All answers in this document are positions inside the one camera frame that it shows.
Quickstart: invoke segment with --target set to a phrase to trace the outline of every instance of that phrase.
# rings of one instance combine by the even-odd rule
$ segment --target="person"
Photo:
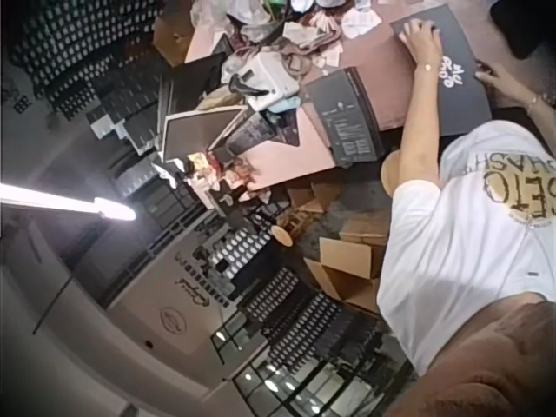
[[[556,161],[491,121],[439,166],[440,33],[413,20],[400,39],[416,69],[377,301],[422,376],[389,413],[535,415],[556,387]],[[553,110],[491,66],[477,78],[526,108],[556,154]]]

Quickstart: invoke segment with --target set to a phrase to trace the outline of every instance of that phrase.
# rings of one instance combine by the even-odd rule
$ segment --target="bracelet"
[[[533,106],[541,100],[542,100],[542,95],[538,94],[535,97],[533,97],[533,99],[531,100],[531,102],[529,104],[527,104],[527,115],[528,116],[531,115],[531,110],[533,110]]]

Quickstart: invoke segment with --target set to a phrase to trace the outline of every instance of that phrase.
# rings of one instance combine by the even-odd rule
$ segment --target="circular logo on wall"
[[[160,321],[164,328],[171,334],[185,334],[188,326],[182,313],[173,307],[160,309]]]

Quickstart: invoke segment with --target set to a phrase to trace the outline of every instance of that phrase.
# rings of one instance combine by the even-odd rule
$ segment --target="hand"
[[[400,40],[407,46],[418,66],[430,65],[438,70],[442,61],[442,43],[440,30],[433,27],[432,22],[413,19],[404,24]]]
[[[536,96],[530,89],[520,83],[510,72],[499,63],[488,63],[493,69],[493,74],[477,71],[475,76],[486,85],[492,85],[500,93],[518,102],[521,106],[527,106]]]

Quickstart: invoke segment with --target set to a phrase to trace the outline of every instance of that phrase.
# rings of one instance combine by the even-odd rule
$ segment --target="cardboard box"
[[[185,62],[194,32],[190,19],[177,22],[175,17],[157,17],[153,27],[153,45],[173,67]]]
[[[312,213],[324,213],[343,190],[334,170],[296,178],[285,185],[294,209]]]
[[[381,265],[380,253],[359,243],[321,238],[321,261],[305,259],[322,290],[335,300],[366,313],[379,315],[376,295],[380,280],[374,263]]]
[[[340,238],[345,242],[385,247],[390,233],[390,210],[354,215],[342,228]]]

